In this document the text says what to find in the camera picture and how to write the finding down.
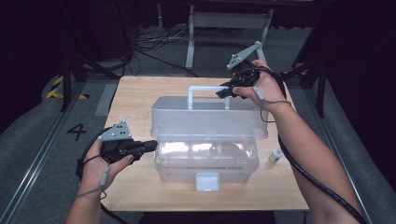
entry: box handle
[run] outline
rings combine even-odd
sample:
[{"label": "box handle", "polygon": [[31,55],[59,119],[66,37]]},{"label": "box handle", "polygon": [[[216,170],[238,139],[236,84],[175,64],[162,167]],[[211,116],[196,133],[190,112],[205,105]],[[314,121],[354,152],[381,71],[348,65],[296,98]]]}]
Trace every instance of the box handle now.
[{"label": "box handle", "polygon": [[[222,91],[228,89],[226,86],[190,86],[189,87],[189,110],[192,110],[192,93],[194,91]],[[230,96],[225,97],[224,109],[230,109]]]}]

